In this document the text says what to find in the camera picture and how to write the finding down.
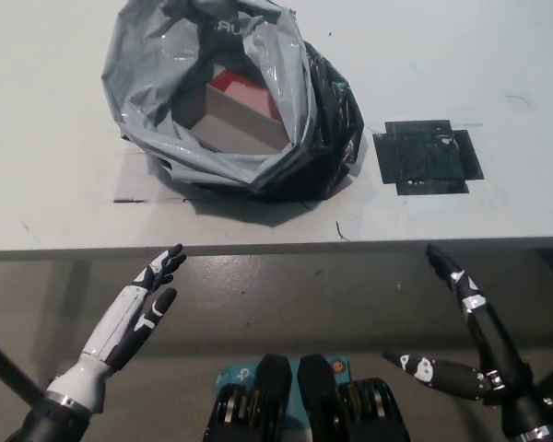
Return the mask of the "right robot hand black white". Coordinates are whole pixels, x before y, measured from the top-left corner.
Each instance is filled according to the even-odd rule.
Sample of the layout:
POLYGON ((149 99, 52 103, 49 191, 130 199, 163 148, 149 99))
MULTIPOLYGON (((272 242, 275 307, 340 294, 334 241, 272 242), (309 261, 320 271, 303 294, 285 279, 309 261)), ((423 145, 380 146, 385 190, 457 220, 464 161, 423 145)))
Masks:
POLYGON ((386 350, 382 357, 420 384, 501 410, 501 429, 510 441, 553 441, 553 404, 534 382, 499 315, 469 273, 437 246, 425 250, 430 265, 456 297, 479 366, 386 350))

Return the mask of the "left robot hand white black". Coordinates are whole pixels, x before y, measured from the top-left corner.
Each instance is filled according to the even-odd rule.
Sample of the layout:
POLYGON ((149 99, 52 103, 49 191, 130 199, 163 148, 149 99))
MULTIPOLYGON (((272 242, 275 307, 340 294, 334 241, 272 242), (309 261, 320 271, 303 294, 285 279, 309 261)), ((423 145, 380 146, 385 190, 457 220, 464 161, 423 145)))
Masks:
POLYGON ((147 300, 173 280, 173 273, 185 259, 183 245, 177 244, 152 260, 121 290, 76 363, 47 387, 47 399, 89 415, 103 411, 107 380, 141 349, 174 302, 177 290, 168 286, 150 305, 147 300))

